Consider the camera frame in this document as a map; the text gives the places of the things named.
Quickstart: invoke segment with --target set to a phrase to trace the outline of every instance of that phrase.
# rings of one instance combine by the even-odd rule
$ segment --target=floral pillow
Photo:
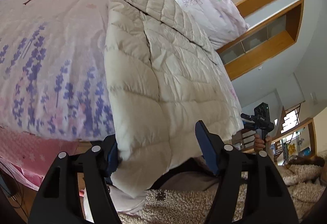
[[[232,0],[176,0],[208,35],[215,50],[244,34],[248,24]]]

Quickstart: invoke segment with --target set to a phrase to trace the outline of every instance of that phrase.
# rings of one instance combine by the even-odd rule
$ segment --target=wooden window frame
[[[224,45],[223,47],[217,50],[217,53],[221,54],[236,43],[246,39],[247,37],[261,30],[262,28],[267,26],[267,24],[270,24],[277,18],[286,15],[286,30],[271,37],[267,41],[263,42],[257,47],[249,50],[244,55],[241,55],[240,57],[225,65],[225,69],[231,80],[234,80],[240,77],[241,75],[246,74],[252,69],[263,64],[266,60],[275,57],[276,55],[296,43],[302,23],[304,1],[305,0],[296,1],[295,3],[286,7],[282,11],[264,20],[259,25],[248,30],[236,40]]]

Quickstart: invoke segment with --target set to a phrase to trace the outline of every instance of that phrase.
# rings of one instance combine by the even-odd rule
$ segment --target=person's arm
[[[254,134],[254,137],[255,137],[254,144],[253,144],[254,151],[258,153],[259,151],[266,148],[266,152],[268,156],[271,158],[272,161],[274,161],[274,154],[272,153],[272,149],[271,149],[271,141],[272,141],[271,136],[266,137],[265,139],[266,145],[264,145],[264,141],[260,138],[258,134]]]

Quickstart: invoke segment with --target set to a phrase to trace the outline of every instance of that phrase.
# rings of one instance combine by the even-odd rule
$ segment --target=hand
[[[260,150],[263,150],[265,148],[264,141],[260,138],[258,134],[254,134],[254,137],[255,139],[254,139],[253,148],[255,152],[259,152]],[[265,140],[268,143],[268,145],[270,145],[272,138],[271,136],[267,136]]]

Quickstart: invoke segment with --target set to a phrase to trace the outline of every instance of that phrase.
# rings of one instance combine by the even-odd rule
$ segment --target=glass panel
[[[250,37],[242,40],[244,50],[247,52],[267,40],[267,27],[262,28]]]
[[[233,60],[235,60],[237,57],[240,57],[244,54],[243,47],[240,42],[236,43],[232,47],[228,48],[227,50],[223,51],[220,54],[220,58],[223,61],[223,64],[227,64]]]
[[[268,39],[286,30],[286,15],[268,24]]]

